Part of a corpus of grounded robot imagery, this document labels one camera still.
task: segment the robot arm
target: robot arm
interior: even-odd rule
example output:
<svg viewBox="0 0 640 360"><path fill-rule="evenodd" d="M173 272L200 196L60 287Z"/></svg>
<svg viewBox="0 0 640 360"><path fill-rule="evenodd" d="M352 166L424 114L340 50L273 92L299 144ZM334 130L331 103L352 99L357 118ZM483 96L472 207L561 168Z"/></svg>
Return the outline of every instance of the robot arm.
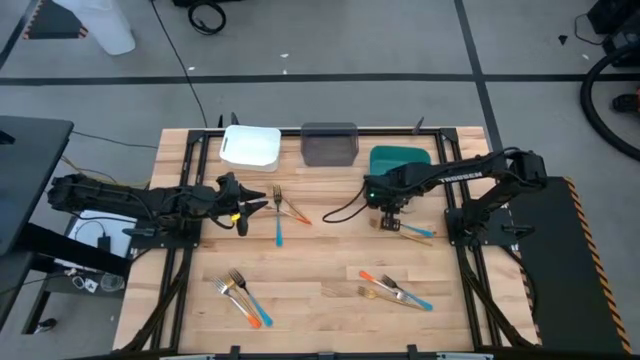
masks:
<svg viewBox="0 0 640 360"><path fill-rule="evenodd" d="M168 233L179 233L186 222L206 218L225 227L217 219L231 215L238 234L246 235L249 216L267 204L247 201L265 194L245 189L233 173L218 177L216 182L219 191L203 185L140 190L76 174L53 179L47 195L56 210L105 211L148 221L155 229Z"/></svg>
<svg viewBox="0 0 640 360"><path fill-rule="evenodd" d="M481 198L462 205L460 226L466 231L477 231L492 211L518 194L542 189L547 176L540 156L518 148L507 148L446 164L409 163L384 175L365 176L364 197L370 208L384 212L382 228L398 231L400 221L393 215L400 213L412 197L422 196L440 184L485 177L498 180L498 184Z"/></svg>

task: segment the black floor stripe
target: black floor stripe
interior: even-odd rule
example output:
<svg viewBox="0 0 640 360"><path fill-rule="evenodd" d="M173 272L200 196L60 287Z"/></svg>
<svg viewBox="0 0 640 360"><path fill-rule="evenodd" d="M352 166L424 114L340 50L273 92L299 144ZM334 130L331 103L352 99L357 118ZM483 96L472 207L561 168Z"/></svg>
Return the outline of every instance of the black floor stripe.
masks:
<svg viewBox="0 0 640 360"><path fill-rule="evenodd" d="M33 9L35 9L37 4L38 4L38 0L31 0L29 2L29 5L27 6L27 9L22 14L20 21L18 21L18 24L16 24L16 27L13 28L13 32L11 33L11 36L9 36L7 43L4 45L4 48L0 53L0 70L2 70L2 67L7 62L7 59L11 54L11 50L13 50L13 47L16 45L16 42L18 42L18 39L20 39L20 35L22 34L22 29L24 29L24 27L27 25L27 23L31 19L31 13L33 13Z"/></svg>
<svg viewBox="0 0 640 360"><path fill-rule="evenodd" d="M498 123L496 122L496 117L493 113L493 107L491 106L491 99L489 97L489 91L487 90L487 84L485 83L484 76L482 75L480 58L478 57L476 44L473 42L473 35L471 34L471 26L469 25L467 11L464 8L464 3L462 0L455 0L454 3L456 6L456 12L458 13L460 28L462 29L464 45L467 48L469 63L471 64L471 71L474 76L476 88L478 89L478 97L480 98L482 113L484 114L484 120L487 124L487 132L489 133L491 148L494 151L502 150L502 140L500 139L500 133L498 132Z"/></svg>
<svg viewBox="0 0 640 360"><path fill-rule="evenodd" d="M194 84L259 84L300 82L581 82L583 74L299 74L192 76ZM640 81L640 74L603 74L598 81ZM183 76L89 78L0 78L0 86L171 85L187 84Z"/></svg>

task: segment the wooden tabletop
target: wooden tabletop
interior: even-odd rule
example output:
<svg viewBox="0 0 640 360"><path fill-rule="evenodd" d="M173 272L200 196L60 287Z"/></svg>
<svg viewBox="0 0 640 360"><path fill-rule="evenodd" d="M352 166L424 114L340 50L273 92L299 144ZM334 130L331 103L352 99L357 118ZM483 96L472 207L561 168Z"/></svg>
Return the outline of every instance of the wooden tabletop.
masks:
<svg viewBox="0 0 640 360"><path fill-rule="evenodd" d="M164 130L152 187L178 185L187 132ZM460 127L458 134L463 157L488 152L481 127ZM279 184L283 195L313 225L284 217L284 246L277 248L271 210L260 210L250 218L249 234L244 238L235 230L223 230L205 221L201 245L191 265L180 352L228 353L232 345L240 345L243 353L401 352L407 344L416 344L419 351L472 349L455 250L447 241L443 219L443 187L414 198L407 208L411 213L401 215L403 223L435 231L432 246L372 228L369 218L379 213L369 209L345 223L322 222L325 213L346 204L360 190L374 146L420 147L429 152L433 163L438 161L431 136L361 136L359 143L352 167L307 167L299 138L283 137L278 170L263 173L228 168L218 155L220 139L211 140L206 185L217 187L216 177L228 171L248 189L269 195L271 186ZM194 164L198 153L196 149ZM453 155L449 152L447 158L453 159ZM473 197L492 186L490 179L469 183ZM342 214L348 215L363 204L360 198ZM537 342L519 267L499 248L486 247L484 253L496 303L525 338ZM114 348L130 341L155 307L165 254L165 250L153 250L134 264ZM247 279L249 289L273 318L272 328L252 329L211 285L213 277L230 268L238 269ZM432 303L434 310L425 312L360 297L358 286L375 288L359 277L361 270L377 277L389 275L401 287ZM168 344L171 314L173 309L168 311L164 345ZM478 314L484 342L488 343L484 311Z"/></svg>

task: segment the white container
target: white container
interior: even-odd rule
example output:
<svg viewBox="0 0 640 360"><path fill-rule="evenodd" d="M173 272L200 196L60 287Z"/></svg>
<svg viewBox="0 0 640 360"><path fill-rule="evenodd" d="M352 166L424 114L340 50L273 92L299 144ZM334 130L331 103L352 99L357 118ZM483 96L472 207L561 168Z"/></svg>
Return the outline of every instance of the white container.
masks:
<svg viewBox="0 0 640 360"><path fill-rule="evenodd" d="M115 0L53 0L71 11L109 55L135 49L131 26Z"/></svg>
<svg viewBox="0 0 640 360"><path fill-rule="evenodd" d="M224 132L220 158L229 167L274 172L280 158L280 130L231 125Z"/></svg>

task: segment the cable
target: cable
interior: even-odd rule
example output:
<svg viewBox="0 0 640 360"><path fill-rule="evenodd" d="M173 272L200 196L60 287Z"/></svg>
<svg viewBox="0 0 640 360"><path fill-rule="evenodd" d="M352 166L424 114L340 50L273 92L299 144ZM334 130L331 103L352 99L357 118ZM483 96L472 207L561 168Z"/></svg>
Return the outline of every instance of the cable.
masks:
<svg viewBox="0 0 640 360"><path fill-rule="evenodd" d="M604 39L602 39L602 41L600 41L600 42L591 41L589 39L585 39L585 38L581 37L580 35L578 35L578 19L580 19L581 17L586 16L586 15L587 15L587 13L580 14L580 15L576 16L575 19L573 19L573 35L575 35L575 37L578 38L578 40L582 40L582 41L584 41L584 42L586 42L588 44L591 44L591 45L599 46L599 45L604 44L604 42L607 41L607 39L609 38L608 35Z"/></svg>
<svg viewBox="0 0 640 360"><path fill-rule="evenodd" d="M204 21L193 16L196 9L201 6L208 6L212 8L215 12L217 12L218 15L220 15L220 17L222 18L222 21L220 22L220 25L217 28L212 29L207 25L205 25ZM216 4L211 0L201 0L194 3L193 5L189 6L189 11L187 14L189 16L189 24L193 26L193 29L195 31L199 32L202 35L215 35L220 31L222 31L222 29L224 29L224 27L227 25L227 14L224 13L224 10L222 10L220 5Z"/></svg>
<svg viewBox="0 0 640 360"><path fill-rule="evenodd" d="M616 135L604 123L604 121L602 121L602 118L600 117L600 115L598 115L598 112L593 105L593 99L591 97L593 83L596 81L596 78L598 77L598 75L600 75L602 70L604 70L604 68L606 68L607 66L609 66L609 64L615 62L616 60L621 59L631 52L638 50L640 50L640 41L622 47L600 59L600 61L598 61L593 66L593 68L589 70L586 78L582 82L582 86L580 87L580 106L582 106L582 111L584 112L587 121L589 121L593 129L606 142L608 142L614 148L618 149L621 153L629 156L632 159L640 161L640 149L622 140L622 138Z"/></svg>
<svg viewBox="0 0 640 360"><path fill-rule="evenodd" d="M349 221L351 219L353 219L356 215L360 214L360 212L362 212L362 210L364 210L367 207L367 204L364 204L360 209L356 210L356 212L354 212L353 214L347 216L346 218L340 219L340 220L327 220L327 218L333 214L339 213L340 211L348 208L349 206L351 206L351 204L353 204L354 202L356 202L356 200L358 200L358 197L360 197L360 195L362 194L362 192L364 191L364 184L362 184L362 188L360 188L360 191L358 191L358 193L356 194L356 196L351 199L346 205L344 205L343 207L333 210L331 212L326 213L323 217L322 217L322 221L328 223L328 224L338 224L341 222L345 222L345 221Z"/></svg>
<svg viewBox="0 0 640 360"><path fill-rule="evenodd" d="M187 68L184 66L184 63L182 62L182 58L180 57L180 54L178 54L178 50L176 50L176 47L173 45L173 41L171 41L171 36L169 36L169 33L167 32L167 29L164 27L164 23L160 18L160 14L158 14L158 9L156 9L155 0L151 0L151 7L153 7L153 12L156 14L156 17L158 18L158 22L160 23L160 27L162 28L164 35L167 37L167 40L169 40L169 45L171 45L173 52L176 54L176 58L178 58L178 62L180 63L180 67L182 68L182 72L184 73L184 77L187 79L187 83L189 83L189 87L191 88L191 92L193 93L193 97L196 99L196 102L198 103L198 108L200 108L200 114L202 115L202 121L204 122L204 127L208 128L209 123L207 122L207 116L205 115L204 109L202 108L202 103L200 102L200 98L196 93L196 89L193 87L193 83L191 82L191 78L187 73Z"/></svg>
<svg viewBox="0 0 640 360"><path fill-rule="evenodd" d="M6 289L6 290L2 290L2 291L0 291L0 296L2 296L2 295L4 295L4 294L6 294L6 293L8 293L8 292L11 292L11 291L13 291L13 290L15 290L15 289L19 289L19 288L21 288L21 287L23 287L23 286L25 286L25 285L29 285L29 284L33 284L33 283L37 283L37 282L42 282L42 281L47 281L47 280L51 280L51 279L58 278L58 277L63 277L63 276L67 276L67 274L56 274L56 275L50 275L50 276L46 276L46 277L44 277L44 278L42 278L42 279L33 280L33 281L28 281L28 282L26 282L26 283L23 283L23 284L20 284L20 285L14 286L14 287L12 287L12 288L9 288L9 289Z"/></svg>
<svg viewBox="0 0 640 360"><path fill-rule="evenodd" d="M531 277L531 274L529 274L529 272L527 271L527 268L524 266L524 262L522 262L522 259L518 257L518 255L516 255L513 250L511 250L511 248L509 246L500 246L506 253L507 255L509 255L517 264L518 266L520 266L520 268L522 269L522 272L524 273L524 276L526 276L527 278L527 282L529 283L529 294L531 294L531 315L534 317L536 316L536 310L538 309L538 296L537 296L537 291L536 291L536 284L535 282L533 282L533 278Z"/></svg>
<svg viewBox="0 0 640 360"><path fill-rule="evenodd" d="M113 220L113 221L128 222L130 224L136 224L137 223L137 221L133 221L133 220L112 218L112 217L108 217L108 216L97 216L97 217L92 217L92 218L86 218L86 217L82 217L81 215L76 214L76 213L74 213L72 211L65 211L65 212L77 217L80 220Z"/></svg>
<svg viewBox="0 0 640 360"><path fill-rule="evenodd" d="M149 149L155 149L158 150L157 146L151 146L151 145L141 145L141 144L129 144L129 143L125 143L122 141L118 141L118 140L112 140L112 139L108 139L102 136L97 136L97 135L90 135L90 134L85 134L85 133L81 133L79 131L72 131L73 134L76 135L80 135L80 136L85 136L88 138L92 138L92 139L98 139L98 140L103 140L103 141L107 141L110 143L114 143L114 144L118 144L118 145L122 145L122 146L129 146L129 147L139 147L139 148L149 148Z"/></svg>
<svg viewBox="0 0 640 360"><path fill-rule="evenodd" d="M87 224L91 224L91 223L96 223L96 224L100 225L100 227L102 228L102 236L107 236L107 230L104 228L104 225L102 225L102 223L101 223L100 221L90 220L90 221L87 221L86 223L84 223L84 224L80 225L80 226L78 227L78 229L76 229L76 233L73 235L73 238L74 238L74 239L76 239L76 240L78 240L78 233L80 232L80 230L81 230L83 227L85 227L85 225L87 225Z"/></svg>

